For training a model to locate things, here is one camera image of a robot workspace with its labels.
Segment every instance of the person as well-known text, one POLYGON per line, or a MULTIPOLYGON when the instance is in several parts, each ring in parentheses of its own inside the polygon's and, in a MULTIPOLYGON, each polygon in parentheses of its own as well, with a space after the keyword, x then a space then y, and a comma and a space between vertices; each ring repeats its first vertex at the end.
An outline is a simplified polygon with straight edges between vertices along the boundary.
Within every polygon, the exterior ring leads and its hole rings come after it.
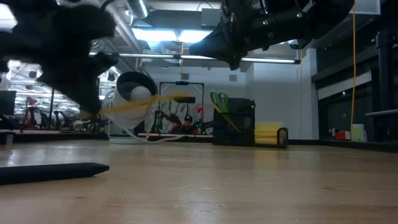
POLYGON ((177 123, 169 133, 196 134, 196 130, 192 126, 192 121, 192 116, 186 115, 184 118, 184 123, 177 123))

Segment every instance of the wooden floor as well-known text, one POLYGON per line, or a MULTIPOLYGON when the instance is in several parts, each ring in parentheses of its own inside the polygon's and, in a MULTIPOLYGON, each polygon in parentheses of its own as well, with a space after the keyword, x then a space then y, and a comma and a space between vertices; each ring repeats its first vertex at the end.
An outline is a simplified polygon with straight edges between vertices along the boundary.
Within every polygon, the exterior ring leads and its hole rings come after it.
POLYGON ((111 170, 0 186, 0 223, 398 223, 398 154, 107 141, 0 147, 0 166, 88 161, 111 170))

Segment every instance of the green scissors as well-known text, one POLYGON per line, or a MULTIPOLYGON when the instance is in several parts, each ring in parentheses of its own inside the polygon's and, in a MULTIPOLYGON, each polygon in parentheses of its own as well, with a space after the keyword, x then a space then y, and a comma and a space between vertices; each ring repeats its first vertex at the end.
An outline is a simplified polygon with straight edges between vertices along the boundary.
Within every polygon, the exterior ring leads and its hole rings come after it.
POLYGON ((210 92, 211 101, 218 106, 222 113, 229 113, 228 108, 228 94, 224 91, 214 91, 210 92))

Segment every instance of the black cable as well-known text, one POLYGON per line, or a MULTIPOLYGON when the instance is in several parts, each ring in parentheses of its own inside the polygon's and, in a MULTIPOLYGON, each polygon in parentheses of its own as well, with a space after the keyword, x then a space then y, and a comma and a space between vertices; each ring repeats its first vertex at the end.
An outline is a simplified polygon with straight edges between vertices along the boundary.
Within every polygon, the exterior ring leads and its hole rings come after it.
POLYGON ((108 6, 112 2, 114 2, 114 0, 105 0, 105 2, 101 5, 100 9, 104 11, 106 6, 108 6))
POLYGON ((214 9, 213 6, 212 6, 208 1, 201 1, 201 2, 199 3, 198 7, 197 7, 197 11, 199 11, 199 7, 200 7, 203 3, 206 3, 206 4, 209 5, 212 9, 214 9))

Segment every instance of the yellow wire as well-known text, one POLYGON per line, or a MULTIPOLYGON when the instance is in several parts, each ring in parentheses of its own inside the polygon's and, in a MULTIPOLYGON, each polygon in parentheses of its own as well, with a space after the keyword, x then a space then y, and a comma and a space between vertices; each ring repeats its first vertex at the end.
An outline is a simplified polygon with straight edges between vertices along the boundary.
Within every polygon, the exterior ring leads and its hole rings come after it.
POLYGON ((354 0, 353 12, 353 58, 354 58, 354 85, 353 85, 353 99, 351 102, 351 130, 349 132, 350 139, 353 139, 354 126, 354 106, 355 106, 355 85, 356 85, 356 0, 354 0))
POLYGON ((122 106, 117 106, 115 105, 113 109, 107 110, 107 109, 102 109, 99 111, 98 114, 118 114, 123 111, 127 111, 129 109, 137 108, 140 106, 144 105, 151 105, 157 100, 164 100, 164 99, 184 99, 186 96, 160 96, 160 95, 153 95, 150 100, 136 100, 130 103, 126 103, 125 105, 122 106))

